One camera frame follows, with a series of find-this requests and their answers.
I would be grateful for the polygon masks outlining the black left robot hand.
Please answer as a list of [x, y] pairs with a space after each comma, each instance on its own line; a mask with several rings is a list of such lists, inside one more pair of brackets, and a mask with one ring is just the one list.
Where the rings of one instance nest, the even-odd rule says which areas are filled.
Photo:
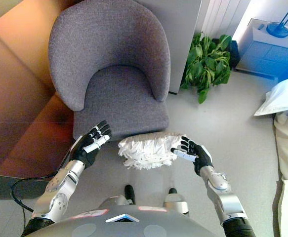
[[69, 161], [81, 161], [85, 169], [93, 165], [101, 146], [110, 140], [112, 132], [106, 120], [94, 126], [88, 133], [81, 135], [70, 148]]

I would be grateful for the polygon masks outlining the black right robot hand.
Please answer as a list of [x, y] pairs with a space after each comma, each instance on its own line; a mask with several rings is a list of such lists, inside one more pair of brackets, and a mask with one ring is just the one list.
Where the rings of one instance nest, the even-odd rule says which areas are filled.
[[193, 140], [182, 136], [181, 150], [177, 148], [171, 148], [170, 151], [194, 164], [194, 170], [197, 175], [200, 176], [200, 170], [204, 166], [213, 166], [209, 152], [204, 146], [196, 144]]

